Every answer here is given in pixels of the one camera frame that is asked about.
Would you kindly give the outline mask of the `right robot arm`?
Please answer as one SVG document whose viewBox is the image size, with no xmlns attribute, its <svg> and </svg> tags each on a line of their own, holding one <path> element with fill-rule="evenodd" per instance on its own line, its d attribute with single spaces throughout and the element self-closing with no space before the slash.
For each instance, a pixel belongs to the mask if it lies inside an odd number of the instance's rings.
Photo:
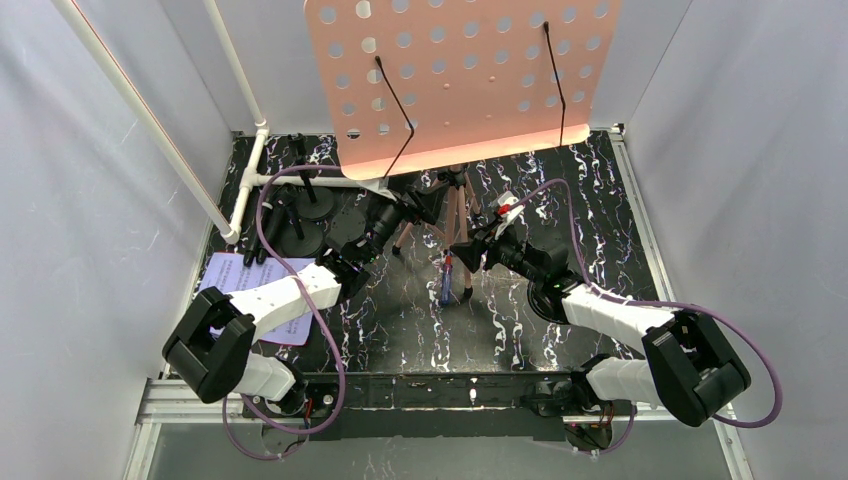
<svg viewBox="0 0 848 480">
<path fill-rule="evenodd" d="M 571 382 L 587 405 L 630 400 L 663 406 L 698 427 L 747 390 L 751 375 L 716 320 L 691 307 L 639 306 L 601 297 L 569 265 L 558 235 L 539 245 L 514 227 L 476 228 L 451 246 L 472 272 L 502 265 L 528 281 L 528 302 L 543 319 L 588 328 L 637 351 L 637 360 L 598 355 Z"/>
</svg>

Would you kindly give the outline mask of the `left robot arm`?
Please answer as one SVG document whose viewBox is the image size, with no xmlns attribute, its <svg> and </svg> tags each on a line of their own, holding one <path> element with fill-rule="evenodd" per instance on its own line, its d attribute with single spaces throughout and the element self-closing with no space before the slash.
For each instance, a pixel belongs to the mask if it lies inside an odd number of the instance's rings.
<svg viewBox="0 0 848 480">
<path fill-rule="evenodd" d="M 238 393 L 297 411 L 307 400 L 306 380 L 291 363 L 254 352 L 254 344 L 277 327 L 357 295 L 371 277 L 367 265 L 400 224 L 434 223 L 440 200 L 435 187 L 376 194 L 365 210 L 333 217 L 324 248 L 300 271 L 247 290 L 199 291 L 165 341 L 163 359 L 203 403 Z"/>
</svg>

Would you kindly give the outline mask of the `white PVC pipe frame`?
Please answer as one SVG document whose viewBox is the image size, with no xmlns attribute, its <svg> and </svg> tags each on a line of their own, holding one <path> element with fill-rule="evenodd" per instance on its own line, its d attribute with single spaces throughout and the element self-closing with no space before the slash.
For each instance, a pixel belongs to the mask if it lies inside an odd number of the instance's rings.
<svg viewBox="0 0 848 480">
<path fill-rule="evenodd" d="M 241 237 L 250 165 L 233 213 L 218 206 L 230 131 L 160 2 L 57 1 L 56 10 L 228 244 Z"/>
</svg>

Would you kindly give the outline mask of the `white sheet music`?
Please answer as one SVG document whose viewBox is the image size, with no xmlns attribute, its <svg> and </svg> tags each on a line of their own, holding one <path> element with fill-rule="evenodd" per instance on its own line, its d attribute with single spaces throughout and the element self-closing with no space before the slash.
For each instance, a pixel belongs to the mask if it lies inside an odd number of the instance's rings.
<svg viewBox="0 0 848 480">
<path fill-rule="evenodd" d="M 236 293 L 236 307 L 241 310 L 243 307 L 258 306 L 258 310 L 250 310 L 249 313 L 260 319 L 273 307 L 280 306 L 277 296 L 290 282 L 274 287 L 271 287 L 271 284 L 289 275 L 290 272 L 284 266 L 271 258 L 262 265 L 245 267 L 242 254 L 215 252 L 201 276 L 197 292 L 215 287 L 223 294 Z M 256 326 L 255 341 L 303 346 L 307 343 L 312 320 L 313 313 L 308 306 L 301 309 L 301 315 L 274 328 L 271 327 L 270 321 L 262 320 Z"/>
</svg>

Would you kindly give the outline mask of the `black microphone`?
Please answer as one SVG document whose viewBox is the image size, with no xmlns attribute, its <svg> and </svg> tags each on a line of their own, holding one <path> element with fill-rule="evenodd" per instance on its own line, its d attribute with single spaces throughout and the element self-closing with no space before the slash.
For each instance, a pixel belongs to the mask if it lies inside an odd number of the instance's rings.
<svg viewBox="0 0 848 480">
<path fill-rule="evenodd" d="M 273 218 L 275 209 L 276 186 L 272 186 L 268 194 L 263 198 L 257 198 L 253 210 L 251 211 L 253 220 L 253 230 L 247 237 L 245 249 L 243 252 L 243 265 L 251 267 L 254 265 L 262 265 L 268 258 L 267 249 L 263 246 L 259 238 L 259 227 L 262 227 L 266 239 L 270 239 L 270 233 L 267 223 Z"/>
<path fill-rule="evenodd" d="M 271 198 L 269 218 L 263 221 L 263 231 L 268 244 L 275 246 L 275 240 L 287 221 L 287 208 L 291 202 L 292 190 L 287 186 L 279 187 Z"/>
</svg>

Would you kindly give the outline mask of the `pink tripod music stand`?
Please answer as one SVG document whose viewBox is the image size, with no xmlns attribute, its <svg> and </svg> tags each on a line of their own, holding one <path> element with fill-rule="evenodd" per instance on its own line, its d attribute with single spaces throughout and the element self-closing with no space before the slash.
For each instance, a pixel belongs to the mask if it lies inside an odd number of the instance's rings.
<svg viewBox="0 0 848 480">
<path fill-rule="evenodd" d="M 590 134 L 619 1 L 307 1 L 343 175 L 370 181 Z"/>
</svg>

